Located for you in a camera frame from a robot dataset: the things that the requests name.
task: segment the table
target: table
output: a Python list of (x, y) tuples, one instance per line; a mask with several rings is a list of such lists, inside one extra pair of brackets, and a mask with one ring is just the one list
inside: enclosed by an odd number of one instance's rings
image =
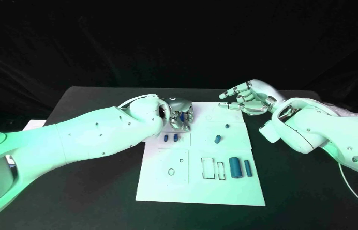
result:
[[(222, 89), (70, 87), (46, 125), (118, 106), (148, 93), (219, 101)], [(319, 100), (312, 91), (281, 91)], [(244, 121), (252, 145), (265, 207), (135, 201), (144, 143), (47, 172), (0, 213), (0, 229), (355, 229), (358, 200), (338, 164), (317, 148), (307, 155), (258, 133), (270, 114)], [(343, 168), (358, 189), (356, 172)]]

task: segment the robotic hand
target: robotic hand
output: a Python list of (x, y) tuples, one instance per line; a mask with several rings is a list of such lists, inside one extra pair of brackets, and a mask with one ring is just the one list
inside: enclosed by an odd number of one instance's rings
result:
[[(0, 133), (0, 211), (31, 181), (75, 161), (104, 157), (159, 135), (166, 123), (189, 131), (192, 102), (160, 99), (156, 94), (127, 100), (118, 107), (94, 110), (42, 128)], [(16, 162), (13, 178), (4, 155)]]
[(358, 171), (358, 117), (342, 117), (332, 107), (309, 98), (286, 100), (257, 79), (226, 90), (219, 98), (234, 94), (236, 103), (221, 102), (221, 107), (248, 115), (271, 112), (271, 120), (258, 129), (271, 143), (283, 139), (303, 154), (322, 147), (339, 164)]

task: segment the blue battery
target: blue battery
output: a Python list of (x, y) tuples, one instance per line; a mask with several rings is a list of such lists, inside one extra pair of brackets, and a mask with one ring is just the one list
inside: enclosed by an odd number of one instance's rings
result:
[(247, 173), (248, 177), (251, 177), (252, 173), (251, 173), (248, 160), (244, 161), (244, 168), (245, 168), (245, 173)]
[(221, 140), (221, 136), (219, 135), (216, 135), (216, 138), (215, 138), (215, 143), (218, 144), (219, 143), (219, 140)]
[(241, 178), (242, 177), (239, 160), (236, 157), (229, 158), (229, 170), (231, 170), (231, 177), (232, 178)]

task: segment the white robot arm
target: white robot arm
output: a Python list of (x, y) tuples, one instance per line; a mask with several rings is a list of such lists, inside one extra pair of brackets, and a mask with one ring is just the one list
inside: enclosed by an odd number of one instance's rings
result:
[[(161, 100), (156, 94), (148, 94), (130, 99), (118, 107), (94, 110), (57, 124), (0, 133), (0, 211), (46, 172), (135, 146), (160, 133), (166, 123), (174, 129), (189, 131), (192, 120), (190, 101), (180, 98)], [(11, 155), (16, 162), (16, 178), (4, 155)]]
[(226, 90), (219, 98), (236, 96), (236, 103), (219, 106), (242, 110), (248, 115), (273, 113), (271, 120), (258, 129), (273, 143), (283, 139), (300, 153), (317, 147), (339, 164), (358, 171), (358, 117), (342, 117), (332, 107), (307, 98), (286, 98), (262, 81), (252, 79)]

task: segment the white paper sheet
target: white paper sheet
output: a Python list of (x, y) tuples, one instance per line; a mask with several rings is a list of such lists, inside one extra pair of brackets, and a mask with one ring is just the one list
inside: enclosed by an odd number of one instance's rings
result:
[[(264, 206), (241, 111), (222, 109), (218, 103), (193, 102), (193, 114), (190, 132), (176, 131), (167, 125), (159, 137), (147, 139), (135, 200)], [(239, 158), (238, 179), (231, 178), (231, 157)], [(203, 179), (202, 158), (213, 159), (215, 179)], [(249, 161), (252, 177), (247, 176), (244, 160)], [(225, 180), (219, 180), (218, 162), (223, 163)]]

